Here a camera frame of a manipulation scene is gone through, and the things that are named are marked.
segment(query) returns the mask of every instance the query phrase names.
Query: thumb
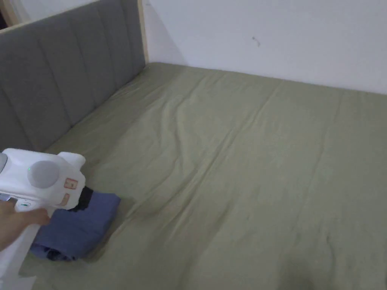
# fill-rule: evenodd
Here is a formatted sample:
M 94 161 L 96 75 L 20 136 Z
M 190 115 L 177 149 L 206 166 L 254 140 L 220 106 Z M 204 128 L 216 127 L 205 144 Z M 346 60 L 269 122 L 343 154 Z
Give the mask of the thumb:
M 39 208 L 29 212 L 19 212 L 18 215 L 27 225 L 47 225 L 50 222 L 50 218 L 45 208 Z

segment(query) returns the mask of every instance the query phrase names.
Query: fitted sheet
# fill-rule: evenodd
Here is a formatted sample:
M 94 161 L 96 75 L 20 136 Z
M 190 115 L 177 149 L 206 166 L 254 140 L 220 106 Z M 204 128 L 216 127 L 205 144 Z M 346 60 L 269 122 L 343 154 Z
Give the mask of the fitted sheet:
M 385 289 L 387 98 L 149 64 L 49 152 L 83 154 L 119 223 L 35 289 Z

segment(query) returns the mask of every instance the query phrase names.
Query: hand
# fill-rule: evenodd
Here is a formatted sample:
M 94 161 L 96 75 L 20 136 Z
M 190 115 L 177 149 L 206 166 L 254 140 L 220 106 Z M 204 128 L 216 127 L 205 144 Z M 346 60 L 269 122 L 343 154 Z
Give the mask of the hand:
M 0 251 L 12 244 L 29 225 L 47 225 L 50 222 L 44 208 L 16 212 L 14 207 L 15 204 L 10 201 L 0 201 Z

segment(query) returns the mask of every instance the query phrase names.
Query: headboard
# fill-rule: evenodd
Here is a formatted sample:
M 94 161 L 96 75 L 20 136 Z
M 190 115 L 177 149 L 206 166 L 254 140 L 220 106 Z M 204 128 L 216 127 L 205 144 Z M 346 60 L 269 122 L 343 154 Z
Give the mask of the headboard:
M 100 0 L 0 33 L 0 152 L 42 151 L 145 66 L 137 0 Z

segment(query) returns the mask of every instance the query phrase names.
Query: blue towel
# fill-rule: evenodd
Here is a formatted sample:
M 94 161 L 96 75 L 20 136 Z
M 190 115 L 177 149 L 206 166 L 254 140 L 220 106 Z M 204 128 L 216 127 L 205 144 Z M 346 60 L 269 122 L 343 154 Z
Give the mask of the blue towel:
M 121 199 L 115 194 L 93 192 L 85 210 L 56 210 L 47 226 L 40 228 L 31 251 L 52 261 L 85 257 L 102 240 L 116 216 Z

